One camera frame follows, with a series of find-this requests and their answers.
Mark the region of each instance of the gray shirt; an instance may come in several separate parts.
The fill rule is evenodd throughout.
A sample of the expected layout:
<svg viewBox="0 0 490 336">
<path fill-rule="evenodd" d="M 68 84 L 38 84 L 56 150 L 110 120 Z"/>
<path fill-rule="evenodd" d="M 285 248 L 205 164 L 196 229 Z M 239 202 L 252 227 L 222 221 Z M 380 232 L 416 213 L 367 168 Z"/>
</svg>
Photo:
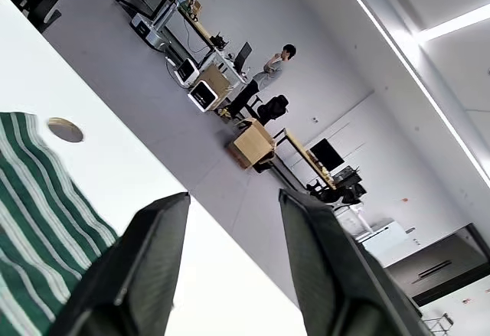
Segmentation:
<svg viewBox="0 0 490 336">
<path fill-rule="evenodd" d="M 266 87 L 270 86 L 275 80 L 281 77 L 283 74 L 284 63 L 282 60 L 274 62 L 268 67 L 265 65 L 263 67 L 263 72 L 260 72 L 253 76 L 253 80 L 257 82 L 259 91 L 262 91 Z"/>
</svg>

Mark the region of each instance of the round hole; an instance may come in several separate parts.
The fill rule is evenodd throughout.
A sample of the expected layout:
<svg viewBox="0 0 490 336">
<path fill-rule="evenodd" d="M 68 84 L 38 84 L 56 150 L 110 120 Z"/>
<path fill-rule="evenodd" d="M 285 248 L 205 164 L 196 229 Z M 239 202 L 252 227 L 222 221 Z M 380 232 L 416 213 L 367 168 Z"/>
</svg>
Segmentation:
<svg viewBox="0 0 490 336">
<path fill-rule="evenodd" d="M 69 120 L 63 118 L 49 118 L 47 127 L 57 137 L 67 142 L 78 143 L 83 141 L 83 133 Z"/>
</svg>

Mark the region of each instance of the cable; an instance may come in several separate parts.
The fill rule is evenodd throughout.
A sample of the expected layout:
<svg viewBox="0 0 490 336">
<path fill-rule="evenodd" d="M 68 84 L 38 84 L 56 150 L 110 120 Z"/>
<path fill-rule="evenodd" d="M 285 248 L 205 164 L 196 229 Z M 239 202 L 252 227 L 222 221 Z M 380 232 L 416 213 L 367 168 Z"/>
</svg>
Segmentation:
<svg viewBox="0 0 490 336">
<path fill-rule="evenodd" d="M 189 29 L 187 27 L 187 21 L 185 20 L 185 18 L 182 17 L 182 20 L 184 20 L 184 26 L 185 26 L 185 30 L 187 31 L 187 46 L 189 48 L 189 50 L 194 53 L 194 54 L 198 54 L 198 53 L 201 53 L 204 49 L 207 49 L 208 46 L 206 45 L 205 47 L 203 47 L 202 49 L 200 49 L 199 51 L 195 51 L 191 48 L 191 33 L 189 32 Z"/>
<path fill-rule="evenodd" d="M 178 82 L 178 80 L 175 79 L 174 75 L 172 74 L 172 72 L 170 72 L 169 68 L 168 68 L 168 61 L 165 60 L 165 66 L 167 67 L 167 72 L 168 72 L 168 75 L 175 81 L 175 83 L 177 84 L 177 86 L 179 86 L 181 89 L 184 89 L 184 90 L 188 90 L 187 87 L 183 87 L 180 82 Z"/>
</svg>

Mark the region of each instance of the white wall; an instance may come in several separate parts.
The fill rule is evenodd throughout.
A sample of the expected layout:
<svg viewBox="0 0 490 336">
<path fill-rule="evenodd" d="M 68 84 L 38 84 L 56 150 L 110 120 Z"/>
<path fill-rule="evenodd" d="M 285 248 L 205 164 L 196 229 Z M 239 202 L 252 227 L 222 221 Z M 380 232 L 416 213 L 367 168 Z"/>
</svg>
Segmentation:
<svg viewBox="0 0 490 336">
<path fill-rule="evenodd" d="M 446 193 L 432 171 L 375 93 L 333 126 L 320 133 L 306 148 L 327 138 L 344 158 L 345 164 L 360 167 L 361 184 L 367 193 L 362 197 L 369 224 L 393 218 L 408 230 L 415 227 L 408 240 L 378 259 L 385 265 L 446 237 L 467 224 L 453 199 Z M 294 165 L 298 155 L 287 158 Z M 311 169 L 296 164 L 299 176 L 312 178 Z"/>
<path fill-rule="evenodd" d="M 483 237 L 490 241 L 490 220 L 487 214 L 490 206 L 488 187 L 361 6 L 355 0 L 305 1 L 309 1 L 311 7 L 315 8 L 329 33 L 332 34 L 332 38 L 345 50 L 363 79 L 376 90 L 384 105 L 402 128 L 404 135 L 420 151 L 442 186 L 459 205 L 462 214 L 475 223 Z M 368 4 L 371 8 L 374 7 L 374 4 Z M 376 15 L 382 18 L 384 13 L 377 11 Z M 400 34 L 406 34 L 404 27 Z M 475 33 L 472 35 L 467 39 L 471 38 L 474 41 Z M 477 35 L 477 40 L 486 39 L 484 31 Z M 479 46 L 481 54 L 485 53 L 483 42 L 482 40 Z M 469 104 L 469 107 L 475 108 L 477 104 L 478 106 L 488 105 L 482 97 L 486 94 L 484 87 L 475 88 L 476 74 L 479 77 L 479 84 L 483 85 L 486 82 L 484 79 L 488 67 L 465 58 L 466 53 L 461 54 L 461 49 L 468 50 L 469 47 L 473 47 L 473 45 L 469 46 L 470 44 L 472 45 L 471 41 L 463 41 L 458 51 L 454 51 L 454 47 L 445 46 L 446 50 L 442 57 L 446 60 L 452 58 L 458 60 L 458 64 L 457 62 L 448 63 L 455 64 L 451 71 L 453 79 L 461 81 L 459 83 L 462 85 L 461 94 L 464 93 L 468 97 L 479 91 L 481 97 L 473 98 L 473 100 L 479 101 L 480 104 Z M 480 122 L 482 127 L 487 127 L 482 130 L 488 130 L 488 120 L 487 123 L 483 120 Z"/>
<path fill-rule="evenodd" d="M 469 150 L 472 151 L 476 160 L 484 169 L 488 167 L 488 170 L 490 170 L 488 143 L 482 138 L 480 131 L 477 130 L 471 118 L 462 108 L 460 100 L 450 88 L 452 85 L 448 84 L 449 80 L 445 80 L 442 77 L 425 52 L 417 50 L 413 46 L 413 40 L 411 41 L 410 36 L 407 36 L 406 27 L 400 21 L 400 17 L 394 12 L 390 3 L 386 0 L 364 1 L 394 37 L 440 109 L 445 113 Z M 367 26 L 361 23 L 362 19 L 369 22 L 367 17 L 362 15 L 355 18 L 354 14 L 350 14 L 348 17 L 351 19 L 349 21 L 350 24 L 356 23 L 356 25 L 350 26 L 356 32 L 354 35 L 355 41 L 358 44 L 362 44 L 362 47 L 370 48 L 369 53 L 354 56 L 357 58 L 357 61 L 355 60 L 354 62 L 358 64 L 361 74 L 379 91 L 384 104 L 393 113 L 426 161 L 429 162 L 442 184 L 446 187 L 446 190 L 461 207 L 462 213 L 476 225 L 488 242 L 490 240 L 490 220 L 488 220 L 490 195 L 488 194 L 488 186 L 475 167 L 472 166 L 465 152 L 450 134 L 449 129 L 443 124 L 441 118 L 437 116 L 435 109 L 429 104 L 422 90 L 415 84 L 408 72 L 403 70 L 404 67 L 401 66 L 394 52 L 388 48 L 384 41 L 381 42 L 384 45 L 381 45 L 381 47 L 377 46 L 376 36 L 373 37 L 368 34 L 372 25 Z M 342 33 L 341 36 L 338 36 L 338 39 L 341 37 L 346 38 L 347 35 Z M 470 36 L 466 38 L 465 43 L 470 44 L 473 41 L 475 41 L 475 37 Z M 478 51 L 485 52 L 482 47 L 478 47 Z M 372 54 L 377 55 L 376 61 L 373 61 Z M 449 59 L 451 57 L 458 57 L 459 62 L 455 65 L 458 69 L 461 68 L 459 64 L 467 66 L 467 63 L 469 63 L 465 55 L 460 54 L 460 52 L 453 51 L 450 54 L 446 52 L 445 58 Z M 473 64 L 473 67 L 470 67 L 471 69 L 480 68 L 483 70 L 480 73 L 484 74 L 487 71 L 485 62 L 486 60 L 483 64 Z M 464 71 L 463 73 L 465 82 L 460 89 L 461 93 L 474 93 L 476 90 L 473 83 L 474 77 Z M 389 86 L 389 90 L 385 90 L 383 85 Z M 485 94 L 487 89 L 482 88 L 480 93 L 482 95 Z M 485 102 L 483 97 L 480 100 L 482 104 Z"/>
<path fill-rule="evenodd" d="M 246 41 L 250 42 L 253 52 L 245 68 L 250 66 L 252 73 L 261 70 L 284 44 L 297 46 L 298 54 L 283 77 L 261 93 L 264 101 L 279 94 L 289 100 L 289 113 L 267 126 L 272 133 L 286 126 L 307 142 L 368 92 L 346 56 L 301 0 L 199 2 L 203 5 L 202 24 L 211 34 L 220 31 L 230 41 L 226 51 L 237 53 Z M 179 40 L 187 42 L 180 16 L 175 16 L 169 27 Z M 190 44 L 195 51 L 203 47 L 194 34 Z"/>
<path fill-rule="evenodd" d="M 454 321 L 454 326 L 449 332 L 451 336 L 488 336 L 490 334 L 489 290 L 490 276 L 487 276 L 423 306 L 421 308 L 423 319 L 438 318 L 448 313 Z M 465 299 L 470 299 L 470 301 L 465 304 L 462 302 Z"/>
</svg>

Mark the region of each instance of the gray floor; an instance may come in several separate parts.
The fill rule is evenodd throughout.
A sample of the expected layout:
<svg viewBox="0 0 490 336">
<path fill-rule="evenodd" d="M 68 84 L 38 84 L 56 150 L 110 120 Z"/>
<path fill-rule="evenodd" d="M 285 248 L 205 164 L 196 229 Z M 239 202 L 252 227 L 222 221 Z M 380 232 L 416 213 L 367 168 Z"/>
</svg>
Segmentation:
<svg viewBox="0 0 490 336">
<path fill-rule="evenodd" d="M 45 32 L 49 42 L 296 301 L 277 200 L 281 183 L 237 166 L 224 150 L 231 129 L 189 102 L 163 55 L 138 38 L 113 0 L 63 0 L 60 10 L 63 17 Z"/>
</svg>

